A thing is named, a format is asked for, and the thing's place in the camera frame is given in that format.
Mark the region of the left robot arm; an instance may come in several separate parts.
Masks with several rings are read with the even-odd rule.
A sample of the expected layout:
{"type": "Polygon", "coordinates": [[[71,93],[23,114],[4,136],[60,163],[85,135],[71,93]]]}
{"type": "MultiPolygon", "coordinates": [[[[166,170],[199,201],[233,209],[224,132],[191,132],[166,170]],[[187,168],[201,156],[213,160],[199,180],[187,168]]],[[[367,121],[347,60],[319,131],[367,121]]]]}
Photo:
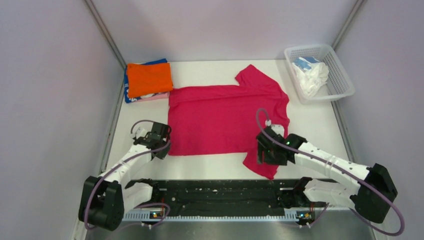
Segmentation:
{"type": "Polygon", "coordinates": [[[126,154],[99,176],[89,176],[84,184],[78,219],[86,230],[114,231],[125,214],[136,208],[166,207],[160,202],[157,183],[136,175],[154,159],[163,160],[171,148],[172,128],[151,120],[144,129],[134,123],[130,129],[132,145],[126,154]]]}

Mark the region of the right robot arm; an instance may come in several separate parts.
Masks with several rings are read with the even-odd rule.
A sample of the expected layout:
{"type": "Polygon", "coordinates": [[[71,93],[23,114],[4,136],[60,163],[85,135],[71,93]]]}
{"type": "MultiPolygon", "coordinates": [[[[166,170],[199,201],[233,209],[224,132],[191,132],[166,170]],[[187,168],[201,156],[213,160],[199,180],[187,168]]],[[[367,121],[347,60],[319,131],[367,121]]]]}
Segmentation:
{"type": "Polygon", "coordinates": [[[302,177],[291,191],[283,193],[286,208],[323,202],[355,210],[366,220],[381,224],[385,220],[398,191],[388,170],[356,164],[325,152],[305,138],[277,133],[277,126],[267,126],[256,136],[259,164],[286,166],[289,162],[314,170],[329,179],[323,181],[302,177]]]}

